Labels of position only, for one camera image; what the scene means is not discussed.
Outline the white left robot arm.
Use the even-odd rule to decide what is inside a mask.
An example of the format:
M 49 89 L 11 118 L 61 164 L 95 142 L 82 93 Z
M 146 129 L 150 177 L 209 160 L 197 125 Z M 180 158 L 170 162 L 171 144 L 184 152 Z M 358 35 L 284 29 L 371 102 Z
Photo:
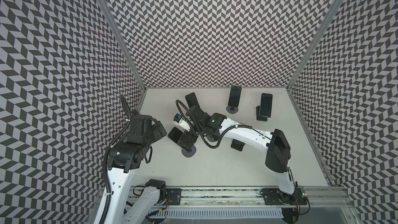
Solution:
M 152 158 L 152 144 L 166 136 L 162 123 L 151 116 L 123 106 L 126 125 L 106 148 L 102 176 L 105 189 L 94 223 L 96 224 L 140 224 L 158 211 L 153 207 L 167 204 L 166 184 L 162 180 L 150 179 L 142 185 L 138 200 L 125 207 L 137 171 L 143 161 Z

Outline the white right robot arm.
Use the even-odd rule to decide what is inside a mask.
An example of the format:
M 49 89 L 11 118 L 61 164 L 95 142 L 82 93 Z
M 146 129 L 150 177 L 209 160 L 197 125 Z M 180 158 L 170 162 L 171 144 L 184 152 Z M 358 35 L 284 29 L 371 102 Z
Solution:
M 169 135 L 187 153 L 193 150 L 198 138 L 211 149 L 220 146 L 224 138 L 232 139 L 239 146 L 251 146 L 265 156 L 265 166 L 273 171 L 278 180 L 276 188 L 260 191 L 266 205 L 294 205 L 300 207 L 309 203 L 294 180 L 289 161 L 291 147 L 279 129 L 272 132 L 257 130 L 252 126 L 236 122 L 225 115 L 208 115 L 200 107 L 193 106 L 186 113 L 179 111 L 173 118 L 177 134 Z

